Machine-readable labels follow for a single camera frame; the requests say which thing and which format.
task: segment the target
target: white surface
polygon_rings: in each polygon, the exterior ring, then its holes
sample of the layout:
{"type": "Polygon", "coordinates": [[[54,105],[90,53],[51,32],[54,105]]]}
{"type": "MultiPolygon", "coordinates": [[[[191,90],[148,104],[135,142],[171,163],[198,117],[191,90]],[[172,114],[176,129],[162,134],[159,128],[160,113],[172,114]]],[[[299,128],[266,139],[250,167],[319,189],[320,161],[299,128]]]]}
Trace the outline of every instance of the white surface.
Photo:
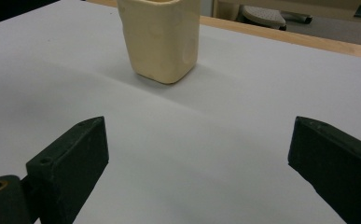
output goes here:
{"type": "Polygon", "coordinates": [[[361,59],[202,26],[164,86],[132,71],[115,8],[0,23],[0,175],[101,115],[110,163],[75,223],[340,224],[286,156],[297,115],[361,139],[361,59]]]}

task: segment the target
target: vase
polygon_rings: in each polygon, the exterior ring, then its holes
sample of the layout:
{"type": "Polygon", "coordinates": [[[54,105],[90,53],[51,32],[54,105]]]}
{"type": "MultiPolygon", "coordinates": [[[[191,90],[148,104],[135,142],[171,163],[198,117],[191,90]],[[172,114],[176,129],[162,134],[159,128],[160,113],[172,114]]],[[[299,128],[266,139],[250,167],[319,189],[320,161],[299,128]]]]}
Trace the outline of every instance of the vase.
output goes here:
{"type": "Polygon", "coordinates": [[[200,0],[118,0],[132,69],[171,84],[198,59],[200,0]]]}

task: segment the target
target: beige cup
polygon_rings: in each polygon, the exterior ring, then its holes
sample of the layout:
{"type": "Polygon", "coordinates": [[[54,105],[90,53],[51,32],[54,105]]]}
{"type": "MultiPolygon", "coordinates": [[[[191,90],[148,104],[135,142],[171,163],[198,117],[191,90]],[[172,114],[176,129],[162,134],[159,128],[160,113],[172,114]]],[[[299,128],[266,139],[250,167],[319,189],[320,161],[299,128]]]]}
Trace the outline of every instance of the beige cup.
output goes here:
{"type": "Polygon", "coordinates": [[[200,0],[118,0],[133,70],[175,83],[196,64],[200,0]]]}

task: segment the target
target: wooden edge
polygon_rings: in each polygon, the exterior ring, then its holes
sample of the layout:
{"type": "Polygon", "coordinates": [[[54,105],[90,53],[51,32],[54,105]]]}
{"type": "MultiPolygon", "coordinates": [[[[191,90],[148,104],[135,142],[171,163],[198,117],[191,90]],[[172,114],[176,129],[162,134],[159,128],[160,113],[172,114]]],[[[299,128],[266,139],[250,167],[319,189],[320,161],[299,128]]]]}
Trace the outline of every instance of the wooden edge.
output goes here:
{"type": "MultiPolygon", "coordinates": [[[[116,7],[116,0],[87,0],[87,2],[96,3],[109,7],[116,7]]],[[[286,43],[301,45],[305,47],[323,49],[332,52],[353,55],[361,58],[361,45],[341,42],[337,40],[314,37],[310,35],[300,35],[285,31],[273,30],[235,21],[225,21],[217,18],[201,16],[201,24],[220,29],[230,30],[246,35],[256,35],[268,39],[283,41],[286,43]]]]}

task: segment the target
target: cup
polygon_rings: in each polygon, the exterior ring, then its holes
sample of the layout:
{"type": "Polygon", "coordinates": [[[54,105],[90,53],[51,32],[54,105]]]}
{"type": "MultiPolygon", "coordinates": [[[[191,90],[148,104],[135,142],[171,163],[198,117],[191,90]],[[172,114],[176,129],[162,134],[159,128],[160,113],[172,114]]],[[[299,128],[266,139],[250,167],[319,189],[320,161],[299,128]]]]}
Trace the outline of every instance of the cup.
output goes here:
{"type": "Polygon", "coordinates": [[[197,62],[200,0],[118,0],[132,69],[171,84],[197,62]]]}

